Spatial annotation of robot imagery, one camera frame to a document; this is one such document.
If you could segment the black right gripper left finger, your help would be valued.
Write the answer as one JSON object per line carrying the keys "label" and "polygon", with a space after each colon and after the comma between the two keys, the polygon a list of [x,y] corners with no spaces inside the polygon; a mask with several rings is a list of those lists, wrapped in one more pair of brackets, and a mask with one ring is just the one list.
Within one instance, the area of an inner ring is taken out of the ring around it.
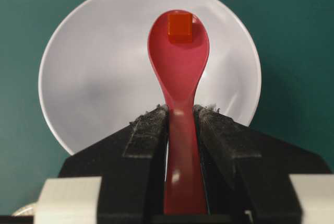
{"label": "black right gripper left finger", "polygon": [[150,223],[163,213],[168,107],[67,158],[60,178],[101,176],[98,223]]}

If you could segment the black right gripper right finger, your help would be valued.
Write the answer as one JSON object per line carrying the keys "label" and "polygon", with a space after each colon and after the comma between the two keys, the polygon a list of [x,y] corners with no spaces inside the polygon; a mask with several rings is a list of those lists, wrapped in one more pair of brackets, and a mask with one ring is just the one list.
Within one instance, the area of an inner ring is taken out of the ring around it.
{"label": "black right gripper right finger", "polygon": [[209,213],[234,223],[301,223],[290,176],[330,174],[324,159],[200,105],[193,113]]}

